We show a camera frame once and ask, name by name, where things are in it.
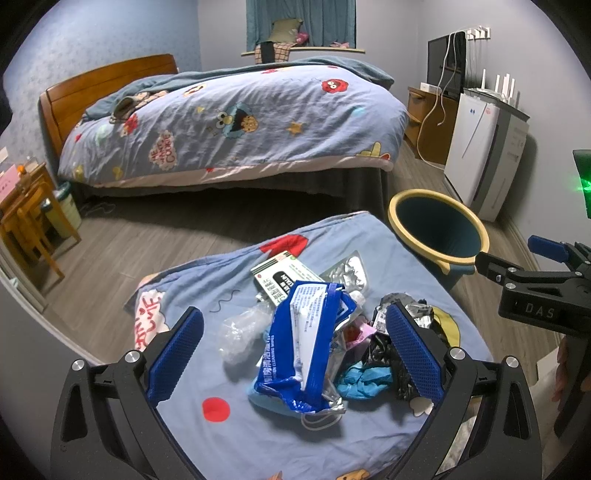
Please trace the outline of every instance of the window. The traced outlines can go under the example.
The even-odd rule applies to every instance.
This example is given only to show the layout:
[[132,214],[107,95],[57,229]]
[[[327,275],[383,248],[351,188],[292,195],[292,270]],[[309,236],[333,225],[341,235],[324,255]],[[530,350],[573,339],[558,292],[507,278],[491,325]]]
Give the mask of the window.
[[246,0],[248,50],[266,41],[272,24],[284,18],[301,18],[300,32],[310,38],[307,45],[330,47],[349,42],[355,48],[355,0]]

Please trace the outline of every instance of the human hand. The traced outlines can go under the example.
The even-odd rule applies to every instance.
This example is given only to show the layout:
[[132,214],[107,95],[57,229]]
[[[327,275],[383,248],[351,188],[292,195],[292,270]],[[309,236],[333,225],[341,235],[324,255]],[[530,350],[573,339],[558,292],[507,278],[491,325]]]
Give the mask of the human hand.
[[[558,368],[556,369],[556,386],[554,387],[554,395],[551,400],[553,402],[560,401],[562,398],[562,392],[569,384],[569,375],[566,371],[566,359],[569,357],[569,352],[566,346],[566,337],[564,337],[560,346],[558,347]],[[591,391],[591,373],[581,382],[581,391]]]

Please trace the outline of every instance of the bed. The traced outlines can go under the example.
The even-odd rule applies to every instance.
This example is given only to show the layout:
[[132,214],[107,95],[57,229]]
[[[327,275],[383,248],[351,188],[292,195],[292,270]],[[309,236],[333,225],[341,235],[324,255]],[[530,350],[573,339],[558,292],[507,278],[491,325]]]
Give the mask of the bed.
[[[83,73],[47,89],[40,103],[59,177],[87,194],[295,190],[383,218],[385,173],[408,121],[387,90],[393,82],[340,57],[177,74],[166,54]],[[105,97],[112,112],[123,87],[127,98],[149,90],[155,99],[127,117],[88,117]]]
[[[407,402],[393,400],[386,391],[373,400],[351,401],[337,425],[310,432],[298,419],[262,410],[247,400],[262,345],[238,366],[222,362],[220,324],[256,303],[258,290],[250,269],[283,249],[299,255],[316,273],[357,250],[369,284],[366,316],[371,318],[382,296],[406,292],[451,315],[459,331],[456,342],[472,358],[492,359],[475,326],[423,264],[382,222],[359,212],[328,218],[236,252],[197,259],[146,279],[126,305],[136,319],[151,314],[172,327],[188,306],[196,306],[205,320],[203,339],[158,412],[207,479],[267,480],[279,471],[284,480],[369,478],[396,462],[425,415],[415,417]],[[136,341],[141,343],[137,334]],[[224,406],[222,418],[208,417],[212,403]]]

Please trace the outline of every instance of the yellow trash can rim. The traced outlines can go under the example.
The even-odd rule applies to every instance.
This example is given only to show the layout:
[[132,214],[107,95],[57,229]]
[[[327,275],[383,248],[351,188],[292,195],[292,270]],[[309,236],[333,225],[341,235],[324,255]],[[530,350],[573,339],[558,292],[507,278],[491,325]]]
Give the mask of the yellow trash can rim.
[[424,243],[414,238],[410,234],[410,232],[404,228],[404,226],[398,219],[398,215],[396,214],[396,209],[398,205],[404,200],[412,197],[426,197],[436,199],[458,210],[464,217],[466,217],[470,221],[470,223],[477,230],[478,236],[480,237],[480,251],[488,252],[488,249],[490,247],[488,233],[486,232],[486,229],[483,223],[480,221],[480,219],[468,207],[466,207],[463,203],[454,200],[448,195],[444,195],[439,192],[433,192],[432,190],[426,189],[411,189],[404,190],[403,192],[397,193],[392,197],[392,199],[390,200],[390,205],[388,207],[388,219],[390,220],[390,224],[392,225],[392,228],[394,229],[396,234],[404,241],[405,244],[407,244],[416,253],[438,264],[444,272],[447,270],[447,272],[445,273],[449,272],[449,264],[473,265],[476,261],[475,256],[453,257],[451,255],[446,255],[442,252],[438,252],[437,250],[428,247]]

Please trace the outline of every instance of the blue wallpaper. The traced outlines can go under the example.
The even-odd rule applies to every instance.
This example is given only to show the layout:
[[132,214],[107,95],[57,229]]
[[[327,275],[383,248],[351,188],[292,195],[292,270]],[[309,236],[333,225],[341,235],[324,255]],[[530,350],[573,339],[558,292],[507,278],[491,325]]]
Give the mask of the blue wallpaper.
[[39,95],[79,73],[117,61],[171,53],[181,71],[201,70],[197,0],[60,0],[35,26],[4,74],[12,122],[0,148],[20,163],[47,158]]

